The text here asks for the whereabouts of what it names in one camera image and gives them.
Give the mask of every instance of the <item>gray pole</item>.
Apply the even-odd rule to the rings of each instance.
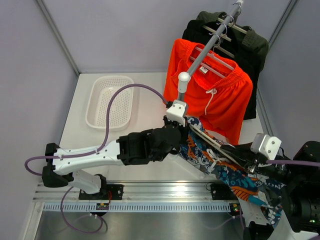
[[[208,43],[205,45],[204,49],[200,52],[200,54],[198,55],[198,57],[194,60],[194,62],[192,63],[192,65],[190,66],[190,68],[188,69],[188,71],[186,71],[190,76],[192,76],[195,71],[197,70],[197,68],[199,67],[200,63],[205,59],[206,55],[208,54],[208,52],[212,49],[212,47],[214,46],[214,44],[216,43],[216,41],[218,40],[218,36],[220,36],[224,30],[225,30],[225,25],[228,26],[228,24],[230,23],[230,21],[232,20],[232,18],[230,16],[234,16],[237,11],[239,10],[239,5],[235,4],[234,8],[232,9],[232,11],[229,13],[229,15],[226,16],[226,18],[223,21],[223,24],[220,24],[219,28],[216,30],[215,34],[211,37],[211,39],[208,41]]]

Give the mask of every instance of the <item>orange shorts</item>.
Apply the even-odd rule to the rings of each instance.
[[[186,72],[193,63],[190,56],[196,58],[200,53],[195,47],[203,49],[204,45],[184,39],[174,42],[163,94],[167,101],[177,99],[178,75]],[[199,66],[184,95],[184,102],[188,104],[187,114],[200,117],[205,129],[215,131],[225,136],[232,145],[237,145],[253,88],[252,81],[235,61],[216,53],[214,55],[234,70],[206,56],[202,62],[225,78]]]

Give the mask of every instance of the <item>colorful printed fabric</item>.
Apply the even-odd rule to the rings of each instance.
[[[228,144],[209,135],[197,118],[189,117],[188,123],[219,144]],[[281,217],[281,188],[284,184],[261,174],[249,175],[241,166],[229,162],[192,130],[189,132],[187,145],[180,146],[179,155],[200,171],[223,181],[238,198],[263,207],[264,216],[276,227]]]

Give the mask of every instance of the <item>gray wall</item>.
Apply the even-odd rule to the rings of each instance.
[[[236,0],[43,0],[81,72],[166,71],[172,45],[200,11]],[[289,0],[245,0],[239,24],[269,39]]]
[[[299,1],[275,40],[259,89],[274,135],[289,156],[320,141],[320,1]]]
[[[40,180],[24,161],[60,140],[77,79],[33,0],[0,1],[0,56],[0,238],[16,240]]]

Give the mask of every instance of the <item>clothing label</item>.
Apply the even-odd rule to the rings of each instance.
[[[208,72],[208,69],[206,69],[204,66],[201,66],[199,68],[199,70],[203,73],[203,74],[206,74]]]

